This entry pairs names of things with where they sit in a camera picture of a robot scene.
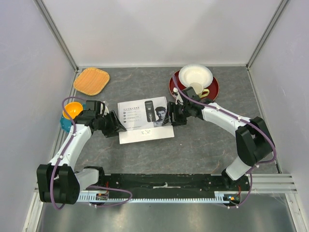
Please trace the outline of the white cardboard box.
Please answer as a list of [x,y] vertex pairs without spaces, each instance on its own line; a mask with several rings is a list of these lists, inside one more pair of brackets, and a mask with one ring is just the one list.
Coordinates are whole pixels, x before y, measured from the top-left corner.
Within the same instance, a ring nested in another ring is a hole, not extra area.
[[119,120],[126,129],[119,133],[119,143],[173,138],[173,126],[164,121],[167,109],[165,97],[118,103]]

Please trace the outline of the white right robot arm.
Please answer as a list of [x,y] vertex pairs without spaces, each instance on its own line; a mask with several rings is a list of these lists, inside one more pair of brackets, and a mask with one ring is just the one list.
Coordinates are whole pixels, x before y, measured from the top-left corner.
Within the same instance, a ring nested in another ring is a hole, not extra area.
[[239,179],[259,164],[267,163],[265,157],[272,154],[276,159],[276,148],[265,121],[260,117],[242,117],[222,108],[209,99],[201,99],[192,87],[183,90],[174,88],[175,102],[168,103],[166,121],[173,126],[185,125],[187,118],[196,117],[213,123],[232,134],[236,139],[237,157],[223,171],[222,187],[233,190]]

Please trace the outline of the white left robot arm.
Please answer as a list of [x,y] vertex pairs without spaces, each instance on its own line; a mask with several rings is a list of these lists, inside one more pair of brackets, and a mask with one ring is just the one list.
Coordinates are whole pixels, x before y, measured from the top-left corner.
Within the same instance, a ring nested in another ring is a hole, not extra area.
[[36,171],[40,200],[51,203],[56,210],[75,204],[82,190],[106,189],[103,168],[87,166],[75,173],[75,164],[95,131],[101,131],[106,138],[126,131],[116,113],[102,101],[86,100],[85,108],[69,120],[70,132],[64,144],[48,164],[39,165]]

